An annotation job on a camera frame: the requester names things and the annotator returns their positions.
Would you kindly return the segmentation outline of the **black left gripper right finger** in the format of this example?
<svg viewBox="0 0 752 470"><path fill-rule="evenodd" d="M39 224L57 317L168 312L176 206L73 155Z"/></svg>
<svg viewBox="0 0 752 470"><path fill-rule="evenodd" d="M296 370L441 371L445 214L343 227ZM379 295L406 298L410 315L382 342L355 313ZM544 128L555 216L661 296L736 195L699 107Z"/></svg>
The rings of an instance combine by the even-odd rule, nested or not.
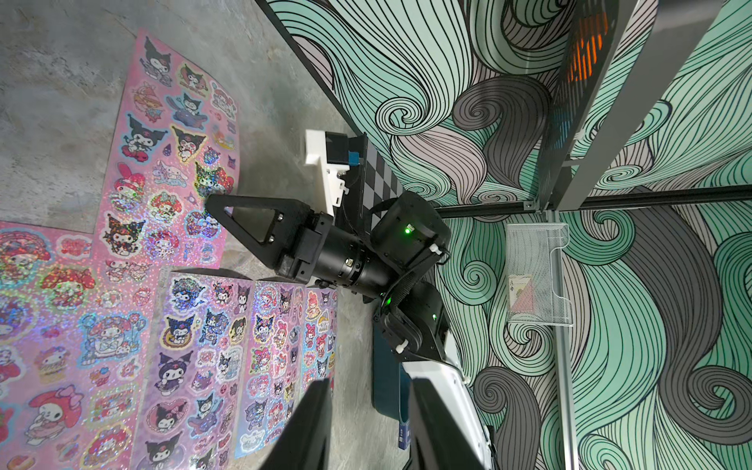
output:
<svg viewBox="0 0 752 470"><path fill-rule="evenodd" d="M408 469L482 469L438 392L427 379L414 379L409 397Z"/></svg>

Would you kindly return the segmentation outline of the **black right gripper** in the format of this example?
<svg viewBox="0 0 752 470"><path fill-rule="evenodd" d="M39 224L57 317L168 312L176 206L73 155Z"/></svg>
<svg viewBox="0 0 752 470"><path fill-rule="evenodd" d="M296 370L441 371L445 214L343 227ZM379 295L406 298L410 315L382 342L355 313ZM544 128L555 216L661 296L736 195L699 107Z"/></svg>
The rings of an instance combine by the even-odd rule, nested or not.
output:
<svg viewBox="0 0 752 470"><path fill-rule="evenodd" d="M288 280L315 279L379 297L399 277L362 239L301 201L215 194L205 208L262 264Z"/></svg>

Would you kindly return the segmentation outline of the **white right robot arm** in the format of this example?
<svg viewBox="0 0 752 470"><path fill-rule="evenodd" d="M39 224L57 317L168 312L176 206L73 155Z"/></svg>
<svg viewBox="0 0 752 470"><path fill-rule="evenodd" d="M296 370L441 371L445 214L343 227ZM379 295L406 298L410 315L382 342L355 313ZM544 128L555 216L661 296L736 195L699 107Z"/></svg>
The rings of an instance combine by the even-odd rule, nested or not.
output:
<svg viewBox="0 0 752 470"><path fill-rule="evenodd" d="M405 192L377 206L380 221L359 235L298 200L211 195L206 209L282 278L315 278L376 301L375 329L411 379L410 468L495 468L445 305L424 278L450 255L450 229L434 207Z"/></svg>

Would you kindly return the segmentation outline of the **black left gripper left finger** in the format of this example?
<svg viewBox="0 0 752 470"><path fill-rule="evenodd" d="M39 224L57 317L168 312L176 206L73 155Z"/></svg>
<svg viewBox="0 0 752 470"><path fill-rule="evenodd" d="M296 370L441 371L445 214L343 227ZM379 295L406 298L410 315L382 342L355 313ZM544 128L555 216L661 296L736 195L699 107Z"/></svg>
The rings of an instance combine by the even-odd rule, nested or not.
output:
<svg viewBox="0 0 752 470"><path fill-rule="evenodd" d="M327 469L332 415L330 380L311 382L260 469Z"/></svg>

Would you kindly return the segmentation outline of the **pink sticker sheet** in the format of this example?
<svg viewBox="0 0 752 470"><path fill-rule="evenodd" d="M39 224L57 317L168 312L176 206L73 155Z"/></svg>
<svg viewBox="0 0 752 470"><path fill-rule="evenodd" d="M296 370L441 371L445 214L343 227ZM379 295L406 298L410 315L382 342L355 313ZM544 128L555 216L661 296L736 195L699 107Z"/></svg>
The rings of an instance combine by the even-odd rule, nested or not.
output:
<svg viewBox="0 0 752 470"><path fill-rule="evenodd" d="M302 343L302 393L316 380L334 388L338 294L332 289L305 290Z"/></svg>
<svg viewBox="0 0 752 470"><path fill-rule="evenodd" d="M253 290L243 278L168 276L131 468L227 468Z"/></svg>
<svg viewBox="0 0 752 470"><path fill-rule="evenodd" d="M258 282L252 289L234 456L273 444L293 413L300 372L305 288Z"/></svg>
<svg viewBox="0 0 752 470"><path fill-rule="evenodd" d="M158 277L93 236L2 224L3 468L129 468Z"/></svg>
<svg viewBox="0 0 752 470"><path fill-rule="evenodd" d="M205 205L238 183L238 118L238 102L208 72L139 31L93 242L107 280L219 266L227 233Z"/></svg>

